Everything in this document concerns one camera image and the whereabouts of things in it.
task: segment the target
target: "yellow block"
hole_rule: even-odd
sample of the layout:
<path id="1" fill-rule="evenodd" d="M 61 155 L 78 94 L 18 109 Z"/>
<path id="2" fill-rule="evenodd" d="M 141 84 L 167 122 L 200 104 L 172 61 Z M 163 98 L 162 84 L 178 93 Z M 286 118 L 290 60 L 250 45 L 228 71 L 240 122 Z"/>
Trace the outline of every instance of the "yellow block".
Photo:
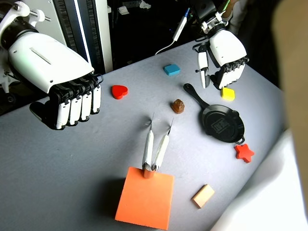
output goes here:
<path id="1" fill-rule="evenodd" d="M 221 96 L 225 100 L 233 101 L 235 99 L 235 91 L 230 88 L 222 88 L 221 89 Z"/>
<path id="2" fill-rule="evenodd" d="M 202 208 L 205 203 L 214 195 L 215 191 L 211 186 L 206 184 L 202 189 L 197 192 L 197 194 L 192 198 L 192 200 L 197 204 L 199 208 Z"/>

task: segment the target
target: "blue block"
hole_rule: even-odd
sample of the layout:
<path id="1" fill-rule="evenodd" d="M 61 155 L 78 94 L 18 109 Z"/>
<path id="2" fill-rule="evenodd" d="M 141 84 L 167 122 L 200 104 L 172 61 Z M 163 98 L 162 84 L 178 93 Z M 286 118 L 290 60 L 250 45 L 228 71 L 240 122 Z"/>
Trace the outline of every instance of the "blue block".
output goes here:
<path id="1" fill-rule="evenodd" d="M 180 73 L 181 69 L 175 64 L 168 65 L 164 67 L 164 71 L 167 75 L 172 76 Z"/>

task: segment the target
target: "white robotic hand shell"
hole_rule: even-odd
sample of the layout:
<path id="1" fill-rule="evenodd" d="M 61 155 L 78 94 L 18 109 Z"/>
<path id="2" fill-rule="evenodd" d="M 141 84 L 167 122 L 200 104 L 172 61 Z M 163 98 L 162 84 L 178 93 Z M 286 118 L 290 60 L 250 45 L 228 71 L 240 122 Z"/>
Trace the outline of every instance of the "white robotic hand shell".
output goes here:
<path id="1" fill-rule="evenodd" d="M 55 84 L 94 71 L 79 54 L 41 33 L 25 33 L 9 48 L 8 53 L 14 69 L 45 93 L 49 93 Z"/>
<path id="2" fill-rule="evenodd" d="M 210 39 L 210 49 L 220 66 L 239 60 L 247 55 L 239 39 L 228 30 L 221 30 Z"/>

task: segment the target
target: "orange base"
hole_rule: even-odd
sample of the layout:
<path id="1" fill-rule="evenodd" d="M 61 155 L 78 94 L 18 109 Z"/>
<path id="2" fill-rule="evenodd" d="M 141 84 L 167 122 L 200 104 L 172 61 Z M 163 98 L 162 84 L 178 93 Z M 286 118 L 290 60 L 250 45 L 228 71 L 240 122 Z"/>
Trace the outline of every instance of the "orange base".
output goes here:
<path id="1" fill-rule="evenodd" d="M 115 219 L 167 230 L 174 176 L 155 172 L 143 177 L 141 169 L 129 167 Z"/>

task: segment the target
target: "tabletop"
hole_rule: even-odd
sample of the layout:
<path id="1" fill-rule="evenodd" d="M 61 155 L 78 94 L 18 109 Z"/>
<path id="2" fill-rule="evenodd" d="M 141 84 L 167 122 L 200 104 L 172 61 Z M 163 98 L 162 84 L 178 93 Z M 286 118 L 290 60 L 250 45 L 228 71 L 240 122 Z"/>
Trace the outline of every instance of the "tabletop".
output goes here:
<path id="1" fill-rule="evenodd" d="M 236 99 L 225 101 L 213 84 L 201 87 L 195 42 L 104 75 L 102 106 L 86 123 L 51 130 L 29 106 L 0 117 L 0 230 L 141 231 L 151 228 L 115 221 L 129 166 L 140 167 L 153 113 L 154 150 L 174 122 L 159 172 L 175 177 L 170 231 L 205 231 L 220 217 L 275 144 L 284 128 L 282 92 L 246 65 L 230 85 Z M 181 72 L 167 76 L 163 67 Z M 210 74 L 217 69 L 210 61 Z M 245 139 L 255 152 L 247 164 L 236 159 L 235 144 L 205 134 L 201 107 L 183 89 L 191 83 L 209 104 L 237 110 Z M 116 100 L 113 85 L 128 87 Z M 170 104 L 181 99 L 182 114 Z M 191 198 L 205 184 L 215 194 L 202 209 Z"/>

